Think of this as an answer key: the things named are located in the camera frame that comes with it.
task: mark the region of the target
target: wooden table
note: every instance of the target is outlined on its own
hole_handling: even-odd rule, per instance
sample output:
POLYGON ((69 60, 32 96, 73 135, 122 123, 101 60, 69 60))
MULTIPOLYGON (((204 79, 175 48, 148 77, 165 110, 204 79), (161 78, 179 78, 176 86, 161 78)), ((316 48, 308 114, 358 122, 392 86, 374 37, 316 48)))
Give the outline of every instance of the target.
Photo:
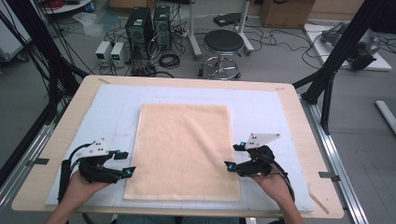
MULTIPOLYGON (((341 218, 344 210, 330 178, 321 178, 318 172, 327 172, 317 142, 311 131, 295 89, 290 84, 242 81, 221 81, 201 79, 177 79, 154 77, 103 77, 89 76, 84 79, 78 92, 67 107, 52 137, 43 149, 40 158, 49 159, 47 165, 36 164, 26 178, 12 208, 18 211, 52 211, 54 206, 45 205, 64 153, 71 145, 75 133, 89 110, 97 90, 101 85, 120 84, 158 87, 191 87, 203 89, 235 89, 249 91, 276 91, 284 109, 290 134, 302 166, 314 211, 304 217, 341 218)), ((236 216, 269 217, 268 214, 252 211, 191 211, 158 208, 88 207, 79 212, 161 214, 179 216, 236 216)))

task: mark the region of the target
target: metal rail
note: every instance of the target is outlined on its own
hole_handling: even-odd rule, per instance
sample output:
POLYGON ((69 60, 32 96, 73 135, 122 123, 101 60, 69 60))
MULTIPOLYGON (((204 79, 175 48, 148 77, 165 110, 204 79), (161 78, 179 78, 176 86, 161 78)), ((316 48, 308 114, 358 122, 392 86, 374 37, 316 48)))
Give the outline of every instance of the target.
POLYGON ((29 146, 26 153, 8 177, 6 183, 0 189, 0 214, 20 189, 24 180, 32 170, 32 162, 34 162, 41 153, 44 146, 49 141, 54 129, 55 124, 53 122, 49 125, 44 125, 41 128, 33 143, 29 146))
POLYGON ((318 133, 322 145, 325 149, 327 159, 329 160, 329 163, 332 166, 332 170, 334 174, 339 177, 339 181, 337 181, 336 183, 338 184, 344 196, 349 214, 351 215, 354 223, 357 224, 369 223, 366 218, 366 215, 364 214, 363 208, 361 207, 361 203, 359 202, 358 196, 356 195, 355 190, 353 189, 352 184, 350 183, 346 169, 344 168, 341 158, 338 155, 332 137, 326 134, 325 130, 320 124, 321 115, 318 106, 310 105, 309 103, 307 103, 307 105, 309 107, 313 120, 318 129, 318 133))

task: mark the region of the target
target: hand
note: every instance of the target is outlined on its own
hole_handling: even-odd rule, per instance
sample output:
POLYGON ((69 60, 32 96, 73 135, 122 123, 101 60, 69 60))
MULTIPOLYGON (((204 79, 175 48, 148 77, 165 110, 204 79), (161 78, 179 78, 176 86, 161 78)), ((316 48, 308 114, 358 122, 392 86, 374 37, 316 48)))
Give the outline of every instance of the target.
POLYGON ((253 175, 250 178, 256 181, 265 193, 277 203, 286 224, 304 223, 291 198, 288 185, 276 169, 273 168, 267 176, 253 175))
POLYGON ((89 183, 81 176, 79 171, 74 172, 70 178, 64 198, 46 221, 46 224, 66 223, 69 216, 87 202, 94 193, 108 185, 110 184, 101 182, 89 183))
POLYGON ((70 178, 69 185, 67 186, 62 202, 67 201, 76 207, 80 207, 87 202, 94 193, 100 189, 104 189, 108 185, 110 184, 102 182, 89 183, 81 176, 79 171, 76 171, 70 178))
POLYGON ((267 176, 252 175, 250 178, 256 181, 265 193, 277 203, 293 201, 288 185, 276 169, 272 168, 267 176))

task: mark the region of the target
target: cloth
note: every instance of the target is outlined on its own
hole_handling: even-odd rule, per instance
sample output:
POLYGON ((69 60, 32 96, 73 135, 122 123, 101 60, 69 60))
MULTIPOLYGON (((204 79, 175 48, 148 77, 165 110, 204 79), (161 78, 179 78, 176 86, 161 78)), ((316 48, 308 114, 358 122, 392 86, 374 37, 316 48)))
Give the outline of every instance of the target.
POLYGON ((142 105, 124 198, 240 201, 226 105, 142 105))

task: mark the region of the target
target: stool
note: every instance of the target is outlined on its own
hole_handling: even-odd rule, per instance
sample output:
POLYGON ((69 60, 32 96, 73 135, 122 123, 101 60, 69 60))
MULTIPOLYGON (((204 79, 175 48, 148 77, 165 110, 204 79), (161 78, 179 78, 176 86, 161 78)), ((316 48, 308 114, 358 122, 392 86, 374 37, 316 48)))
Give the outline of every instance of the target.
POLYGON ((204 72, 207 78, 229 80, 240 78, 236 63, 225 57, 237 54, 244 47, 244 40, 236 32, 228 30, 215 30, 207 33, 204 38, 205 48, 218 56, 211 57, 204 63, 204 72))

